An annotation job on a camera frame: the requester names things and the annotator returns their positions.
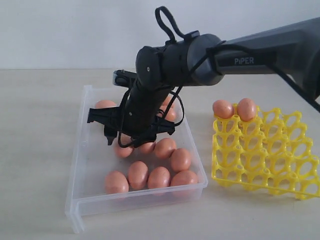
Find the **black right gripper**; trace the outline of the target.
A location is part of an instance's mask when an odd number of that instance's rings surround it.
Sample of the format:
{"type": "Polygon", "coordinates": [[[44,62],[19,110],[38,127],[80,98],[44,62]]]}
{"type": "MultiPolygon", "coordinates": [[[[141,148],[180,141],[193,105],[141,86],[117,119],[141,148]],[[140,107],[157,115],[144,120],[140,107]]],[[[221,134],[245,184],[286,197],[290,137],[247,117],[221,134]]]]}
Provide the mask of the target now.
{"type": "Polygon", "coordinates": [[[104,125],[104,136],[107,138],[108,146],[124,134],[131,137],[133,142],[123,145],[137,148],[155,141],[157,134],[172,135],[175,132],[175,123],[157,116],[158,110],[158,107],[145,106],[91,108],[87,122],[104,125]]]}

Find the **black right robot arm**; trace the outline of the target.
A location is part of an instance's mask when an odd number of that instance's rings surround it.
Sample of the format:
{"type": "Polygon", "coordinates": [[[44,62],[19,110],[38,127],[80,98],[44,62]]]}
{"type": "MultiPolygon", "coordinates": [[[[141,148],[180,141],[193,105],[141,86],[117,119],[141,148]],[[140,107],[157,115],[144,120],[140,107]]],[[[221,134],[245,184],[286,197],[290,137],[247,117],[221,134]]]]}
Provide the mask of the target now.
{"type": "Polygon", "coordinates": [[[249,36],[221,40],[213,34],[186,34],[164,46],[139,50],[135,72],[117,70],[113,82],[126,87],[118,107],[92,108],[87,122],[104,126],[109,144],[122,134],[139,147],[176,124],[159,114],[169,94],[183,87],[213,86],[226,75],[277,74],[315,110],[320,95],[320,20],[313,18],[249,36]]]}

